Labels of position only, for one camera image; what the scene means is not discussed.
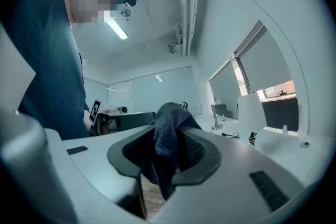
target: window blind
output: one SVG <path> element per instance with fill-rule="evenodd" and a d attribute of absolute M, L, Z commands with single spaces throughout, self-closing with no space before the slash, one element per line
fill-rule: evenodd
<path fill-rule="evenodd" d="M 188 104 L 193 115 L 202 114 L 200 96 L 191 67 L 158 73 L 109 86 L 109 103 L 129 112 L 153 111 L 167 102 Z"/>
<path fill-rule="evenodd" d="M 292 80 L 279 46 L 265 26 L 238 55 L 251 92 Z"/>
<path fill-rule="evenodd" d="M 218 97 L 228 111 L 232 111 L 230 118 L 238 120 L 237 103 L 241 94 L 232 63 L 229 62 L 209 82 L 213 96 Z"/>

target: desk lamp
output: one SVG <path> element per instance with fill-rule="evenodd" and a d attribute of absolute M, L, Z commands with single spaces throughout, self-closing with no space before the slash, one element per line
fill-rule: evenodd
<path fill-rule="evenodd" d="M 218 124 L 217 114 L 216 114 L 216 105 L 220 104 L 220 103 L 221 103 L 221 101 L 217 97 L 214 97 L 213 113 L 214 113 L 215 125 L 212 125 L 212 127 L 211 127 L 212 130 L 219 130 L 219 129 L 223 128 L 222 124 Z"/>
<path fill-rule="evenodd" d="M 251 93 L 238 98 L 239 127 L 242 132 L 250 132 L 250 143 L 254 146 L 257 131 L 266 127 L 266 118 L 258 94 Z"/>

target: wooden floor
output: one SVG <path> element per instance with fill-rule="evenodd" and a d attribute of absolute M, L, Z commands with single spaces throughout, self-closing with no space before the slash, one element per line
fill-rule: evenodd
<path fill-rule="evenodd" d="M 150 219 L 164 206 L 165 200 L 161 196 L 158 185 L 150 183 L 143 175 L 141 175 L 141 187 L 147 210 L 147 219 Z"/>

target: white wall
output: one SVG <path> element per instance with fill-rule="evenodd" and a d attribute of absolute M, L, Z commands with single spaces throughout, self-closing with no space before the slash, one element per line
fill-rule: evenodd
<path fill-rule="evenodd" d="M 108 84 L 110 78 L 106 68 L 98 69 L 90 64 L 83 66 L 83 77 L 102 84 Z"/>
<path fill-rule="evenodd" d="M 207 0 L 197 56 L 210 77 L 257 20 L 269 30 L 287 62 L 300 111 L 300 134 L 333 135 L 334 22 L 323 0 Z"/>
<path fill-rule="evenodd" d="M 93 107 L 95 99 L 99 99 L 102 102 L 108 103 L 108 90 L 106 87 L 107 85 L 105 84 L 84 78 L 84 88 L 86 94 L 85 101 L 90 110 Z"/>

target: towel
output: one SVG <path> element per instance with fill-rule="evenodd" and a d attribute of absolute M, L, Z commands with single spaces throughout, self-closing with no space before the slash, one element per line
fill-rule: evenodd
<path fill-rule="evenodd" d="M 180 167 L 178 138 L 175 130 L 180 126 L 200 130 L 201 127 L 189 111 L 172 102 L 162 105 L 150 124 L 155 126 L 153 136 L 155 164 L 152 165 L 150 171 L 143 171 L 143 175 L 153 184 L 159 185 L 165 196 L 162 190 L 170 184 L 171 177 Z"/>

